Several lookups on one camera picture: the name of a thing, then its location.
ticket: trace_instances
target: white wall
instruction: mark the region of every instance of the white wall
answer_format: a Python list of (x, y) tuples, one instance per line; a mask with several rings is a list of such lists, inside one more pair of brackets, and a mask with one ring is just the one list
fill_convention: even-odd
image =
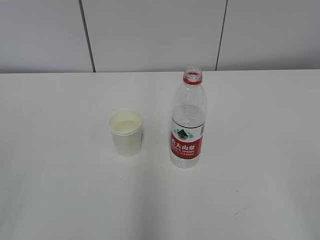
[[(214, 70), (227, 0), (82, 0), (97, 72)], [(320, 69), (320, 0), (228, 0), (218, 70)], [(78, 0), (0, 0), (0, 73), (92, 72)]]
[(0, 0), (0, 73), (92, 72), (77, 0)]
[(229, 0), (218, 70), (320, 68), (320, 0)]
[(82, 0), (97, 72), (216, 66), (225, 0)]

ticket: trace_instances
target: wall seam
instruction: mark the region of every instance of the wall seam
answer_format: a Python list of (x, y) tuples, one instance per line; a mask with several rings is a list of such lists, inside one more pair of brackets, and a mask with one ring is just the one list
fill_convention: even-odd
[(221, 28), (219, 49), (218, 49), (218, 54), (216, 56), (215, 71), (217, 71), (217, 69), (218, 69), (218, 62), (219, 62), (219, 56), (220, 56), (220, 50), (221, 50), (221, 43), (222, 43), (222, 38), (223, 38), (224, 28), (225, 28), (227, 7), (228, 7), (228, 0), (225, 1), (225, 9), (224, 9), (224, 16), (223, 16), (223, 22), (222, 22), (222, 28)]
[(88, 28), (87, 28), (87, 22), (85, 18), (85, 11), (84, 11), (84, 6), (82, 4), (82, 0), (79, 1), (79, 6), (80, 6), (80, 12), (81, 12), (81, 18), (82, 18), (82, 24), (83, 24), (83, 29), (84, 29), (84, 34), (85, 34), (85, 39), (86, 39), (86, 44), (88, 46), (88, 51), (89, 51), (89, 56), (90, 56), (90, 62), (92, 66), (92, 71), (95, 73), (96, 72), (96, 67), (95, 67), (95, 61), (94, 61), (94, 56), (92, 54), (92, 49), (91, 49), (91, 44), (90, 44), (90, 38), (88, 34)]

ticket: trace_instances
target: red label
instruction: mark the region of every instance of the red label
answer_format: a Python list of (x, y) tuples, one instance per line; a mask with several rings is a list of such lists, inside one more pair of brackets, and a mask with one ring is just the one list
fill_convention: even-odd
[(171, 133), (171, 151), (182, 159), (193, 159), (200, 154), (202, 136), (193, 142), (184, 142)]

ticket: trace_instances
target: cup rim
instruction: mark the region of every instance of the cup rim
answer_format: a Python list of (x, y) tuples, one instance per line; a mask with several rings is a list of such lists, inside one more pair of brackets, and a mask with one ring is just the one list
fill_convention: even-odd
[[(141, 117), (141, 123), (140, 123), (140, 125), (139, 125), (136, 129), (134, 129), (134, 130), (132, 130), (132, 131), (128, 131), (128, 132), (114, 131), (114, 130), (112, 129), (112, 127), (110, 126), (110, 119), (111, 119), (115, 114), (117, 114), (118, 112), (125, 111), (125, 110), (134, 111), (134, 112), (136, 112), (137, 114), (139, 114), (139, 116)], [(141, 129), (143, 123), (144, 123), (144, 116), (142, 116), (138, 111), (136, 111), (136, 110), (134, 110), (134, 109), (132, 109), (132, 108), (122, 108), (122, 109), (119, 109), (119, 110), (113, 112), (113, 113), (109, 116), (109, 118), (108, 118), (108, 127), (109, 127), (109, 129), (111, 130), (111, 132), (112, 132), (113, 134), (118, 135), (118, 136), (129, 136), (129, 135), (132, 135), (132, 134), (138, 132), (138, 131)]]

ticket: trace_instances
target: water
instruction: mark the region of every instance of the water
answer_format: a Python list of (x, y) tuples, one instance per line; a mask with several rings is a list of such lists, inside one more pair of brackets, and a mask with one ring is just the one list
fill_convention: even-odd
[(121, 121), (117, 125), (115, 125), (113, 130), (118, 133), (128, 133), (137, 129), (139, 125), (140, 124), (136, 121), (126, 120)]
[[(177, 124), (183, 127), (195, 128), (205, 123), (206, 113), (196, 106), (181, 105), (173, 110), (172, 118)], [(200, 154), (191, 159), (184, 159), (172, 153), (170, 148), (170, 158), (173, 164), (179, 168), (187, 169), (196, 165), (200, 158)]]

